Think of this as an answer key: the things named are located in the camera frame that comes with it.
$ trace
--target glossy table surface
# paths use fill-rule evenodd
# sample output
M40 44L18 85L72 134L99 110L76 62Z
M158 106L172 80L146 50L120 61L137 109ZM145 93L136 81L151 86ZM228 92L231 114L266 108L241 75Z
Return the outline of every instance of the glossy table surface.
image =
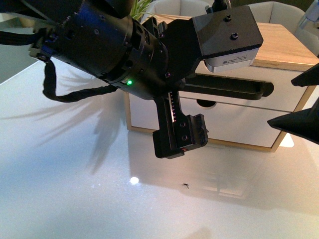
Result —
M60 95L103 84L54 62ZM121 91L53 102L43 68L0 85L0 239L319 238L319 146L157 159Z

